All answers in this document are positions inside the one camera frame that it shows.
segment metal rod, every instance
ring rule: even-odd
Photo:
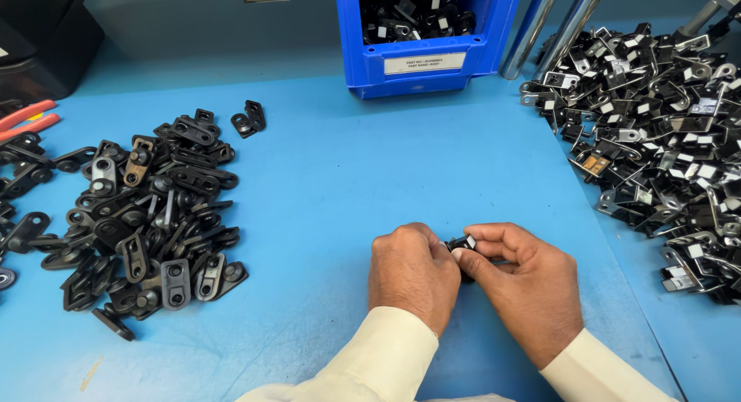
[[[538,65],[533,80],[542,81],[545,73],[555,68],[558,62],[566,56],[598,4],[599,0],[574,0],[556,36],[553,37],[551,45],[545,52],[543,60]]]
[[[538,39],[538,35],[551,12],[553,3],[556,0],[531,0],[527,13],[524,14],[523,24],[517,31],[512,48],[507,54],[502,66],[501,75],[505,79],[516,79],[519,72],[523,69],[524,62],[528,60],[530,51]]]
[[[720,5],[713,0],[710,0],[708,4],[706,4],[705,7],[703,7],[699,13],[689,21],[689,23],[680,26],[678,30],[686,37],[695,37],[699,29],[703,27],[708,20],[718,12],[718,10],[720,10]]]

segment hole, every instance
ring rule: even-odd
[[[183,266],[182,265],[172,265],[169,269],[167,269],[167,273],[170,274],[170,276],[180,276],[183,272]]]

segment right hand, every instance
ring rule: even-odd
[[[463,232],[476,239],[476,251],[454,249],[458,266],[481,286],[535,367],[544,369],[584,328],[577,262],[513,223],[474,224]]]

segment left hand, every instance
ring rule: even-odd
[[[453,256],[422,223],[398,227],[373,242],[368,274],[368,309],[393,306],[409,311],[438,338],[456,305],[461,274]]]

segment red handle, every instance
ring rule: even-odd
[[[41,103],[31,104],[26,108],[21,108],[15,113],[8,114],[6,117],[0,119],[0,132],[10,130],[11,128],[13,128],[14,125],[23,123],[24,121],[30,119],[31,117],[39,115],[43,113],[44,111],[51,110],[51,108],[54,108],[54,107],[56,107],[56,103],[54,103],[51,100],[46,100],[46,101],[42,101]]]
[[[23,132],[41,132],[45,128],[51,127],[52,125],[58,123],[59,120],[59,115],[54,113],[49,114],[38,120],[34,120],[30,124],[22,125],[21,127],[14,128],[13,130],[8,130],[7,132],[0,133],[0,142],[3,140],[8,140],[11,137]]]

